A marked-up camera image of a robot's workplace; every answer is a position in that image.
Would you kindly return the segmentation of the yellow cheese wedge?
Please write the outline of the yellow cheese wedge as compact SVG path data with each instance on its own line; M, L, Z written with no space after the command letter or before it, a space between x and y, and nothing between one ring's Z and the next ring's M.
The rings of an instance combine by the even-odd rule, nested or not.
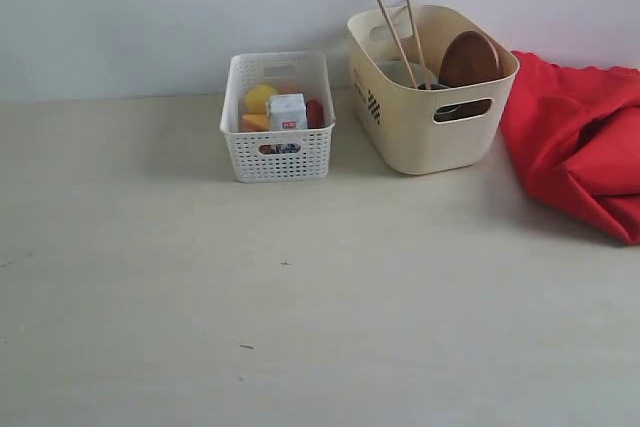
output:
M241 118L243 132L267 132L270 130L270 121L265 114L245 114Z

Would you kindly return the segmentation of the brown egg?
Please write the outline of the brown egg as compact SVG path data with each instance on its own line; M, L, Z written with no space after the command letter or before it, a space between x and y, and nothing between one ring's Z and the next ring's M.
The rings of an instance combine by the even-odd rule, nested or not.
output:
M302 90L295 85L284 85L279 88L280 94L297 94L301 92Z

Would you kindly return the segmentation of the cream plastic bin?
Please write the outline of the cream plastic bin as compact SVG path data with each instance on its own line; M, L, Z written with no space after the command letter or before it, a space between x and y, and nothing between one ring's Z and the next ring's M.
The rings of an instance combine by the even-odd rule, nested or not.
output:
M445 52L456 36L481 29L460 12L437 5L413 8L427 68L440 70ZM408 61L418 55L408 10L388 10ZM399 52L379 9L352 16L347 22L354 110L383 160L397 172L423 175L479 162L488 152L519 70L515 55L497 41L501 78L440 91L421 91L396 84L377 63L400 60ZM435 123L436 104L461 103L455 120Z

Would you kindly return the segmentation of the blue white milk carton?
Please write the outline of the blue white milk carton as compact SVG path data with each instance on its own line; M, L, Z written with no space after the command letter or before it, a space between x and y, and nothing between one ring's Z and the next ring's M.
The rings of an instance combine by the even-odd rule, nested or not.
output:
M304 130L308 127L306 104L301 93L272 95L266 103L271 131Z

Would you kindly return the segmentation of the red scalloped cloth mat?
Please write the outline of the red scalloped cloth mat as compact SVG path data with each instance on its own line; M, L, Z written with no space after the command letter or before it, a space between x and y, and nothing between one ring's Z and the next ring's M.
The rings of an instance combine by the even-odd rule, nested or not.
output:
M625 244L638 243L638 69L515 56L520 70L500 127L524 191Z

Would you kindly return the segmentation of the brown clay plate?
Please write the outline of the brown clay plate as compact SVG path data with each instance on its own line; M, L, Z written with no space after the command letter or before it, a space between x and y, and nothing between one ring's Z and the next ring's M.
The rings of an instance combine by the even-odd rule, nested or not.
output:
M501 78L498 52L481 33L465 31L448 46L439 81L451 88L495 81Z

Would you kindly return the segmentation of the pale green ceramic bowl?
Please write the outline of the pale green ceramic bowl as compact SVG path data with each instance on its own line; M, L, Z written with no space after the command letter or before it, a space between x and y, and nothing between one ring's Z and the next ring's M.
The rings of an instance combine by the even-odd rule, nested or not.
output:
M411 81L404 63L400 60L381 61L377 63L377 67L392 82L407 88L413 88L416 84L419 89L425 90L427 85L432 87L438 83L437 76L429 69L423 72L419 63L409 63L415 83Z

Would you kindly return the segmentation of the red sausage piece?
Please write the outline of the red sausage piece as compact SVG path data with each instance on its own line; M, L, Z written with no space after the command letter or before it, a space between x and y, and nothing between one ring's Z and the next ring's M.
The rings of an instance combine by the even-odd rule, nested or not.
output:
M324 108L316 99L306 102L306 116L309 129L321 129L325 127Z

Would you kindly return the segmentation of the white perforated plastic basket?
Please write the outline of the white perforated plastic basket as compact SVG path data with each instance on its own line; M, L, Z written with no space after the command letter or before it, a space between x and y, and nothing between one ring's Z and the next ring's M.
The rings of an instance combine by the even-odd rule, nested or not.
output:
M243 132L249 114L245 94L258 84L279 90L295 85L305 104L318 100L324 108L321 129ZM241 54L230 61L220 130L224 134L238 181L281 182L323 178L329 170L335 112L325 56L319 52Z

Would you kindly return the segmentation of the wooden chopstick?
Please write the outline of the wooden chopstick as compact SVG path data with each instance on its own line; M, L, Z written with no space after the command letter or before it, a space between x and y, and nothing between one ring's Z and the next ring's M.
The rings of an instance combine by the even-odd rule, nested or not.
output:
M389 12L388 12L385 4L384 4L384 1L383 0L376 0L376 1L377 1L378 6L379 6L379 8L381 10L381 13L382 13L382 15L384 17L384 20L385 20L385 22L387 24L387 27L388 27L388 29L390 31L390 34L391 34L392 39L393 39L393 41L395 43L395 46L396 46L396 48L397 48L397 50L399 52L400 60L402 61L403 65L405 67L405 70L407 72L407 75L409 77L411 85L412 85L412 87L414 89L418 89L418 84L417 84L415 76L413 74L413 70L411 69L411 65L410 65L410 63L409 63L409 61L407 59L407 56L406 56L405 51L403 49L403 46L401 44L400 38L399 38L399 36L397 34L396 28L394 27L394 24L393 24L392 20L391 20Z
M409 19L410 19L410 22L411 22L412 35L413 35L414 41L415 41L415 46L416 46L416 52L417 52L417 55L418 55L419 65L421 67L423 80L424 80L424 82L423 82L424 87L422 88L422 90L431 90L431 82L430 82L430 75L429 75L430 71L426 66L426 61L425 61L424 53L423 53L423 49L422 49L421 38L420 38L419 30L417 28L417 24L416 24L414 10L413 10L413 6L412 6L412 3L411 3L411 0L406 0L406 5L407 5Z

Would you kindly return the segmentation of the stainless steel cup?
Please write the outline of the stainless steel cup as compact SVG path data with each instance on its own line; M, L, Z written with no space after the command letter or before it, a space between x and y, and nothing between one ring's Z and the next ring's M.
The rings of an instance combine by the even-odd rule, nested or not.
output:
M431 91L440 91L447 90L449 86L446 84L441 84L439 82L431 83L427 85L426 83L422 83L418 85L418 89L421 91L431 90ZM457 112L461 107L461 103L449 103L438 105L434 100L428 100L425 102L426 107L431 108L432 119L435 123L448 122L451 120L455 120L457 117Z

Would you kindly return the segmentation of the yellow lemon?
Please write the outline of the yellow lemon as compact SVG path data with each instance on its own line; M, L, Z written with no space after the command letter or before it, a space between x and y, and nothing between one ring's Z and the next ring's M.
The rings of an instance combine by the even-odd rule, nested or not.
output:
M258 84L244 96L244 106L249 114L265 114L266 104L279 90L267 84Z

